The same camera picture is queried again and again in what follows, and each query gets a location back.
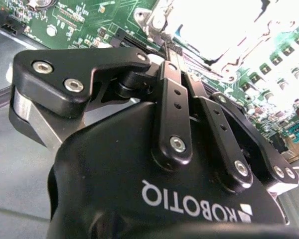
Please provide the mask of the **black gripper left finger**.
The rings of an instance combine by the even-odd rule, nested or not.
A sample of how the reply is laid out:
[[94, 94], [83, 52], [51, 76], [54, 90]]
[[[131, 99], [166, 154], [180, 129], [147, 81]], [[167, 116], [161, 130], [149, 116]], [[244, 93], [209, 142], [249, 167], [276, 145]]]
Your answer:
[[156, 104], [157, 164], [175, 171], [192, 159], [188, 93], [174, 54], [154, 62], [130, 47], [26, 50], [12, 72], [11, 122], [52, 152], [84, 128], [85, 112], [137, 98]]

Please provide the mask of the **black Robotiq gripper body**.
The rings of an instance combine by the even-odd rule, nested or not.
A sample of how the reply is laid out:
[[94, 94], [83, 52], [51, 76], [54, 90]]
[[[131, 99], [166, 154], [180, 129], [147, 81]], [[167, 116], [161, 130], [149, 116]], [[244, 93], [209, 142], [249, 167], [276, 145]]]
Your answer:
[[65, 140], [49, 175], [49, 239], [299, 239], [258, 179], [238, 194], [220, 184], [198, 122], [191, 162], [159, 167], [154, 114], [139, 103]]

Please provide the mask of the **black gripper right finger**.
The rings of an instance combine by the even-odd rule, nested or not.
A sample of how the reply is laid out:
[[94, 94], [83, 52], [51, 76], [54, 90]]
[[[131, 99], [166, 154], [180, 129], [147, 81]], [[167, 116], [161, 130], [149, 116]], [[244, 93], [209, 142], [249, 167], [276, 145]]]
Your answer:
[[299, 175], [291, 165], [223, 93], [207, 94], [201, 80], [188, 74], [182, 53], [176, 58], [221, 184], [230, 191], [244, 191], [258, 179], [267, 191], [296, 188]]

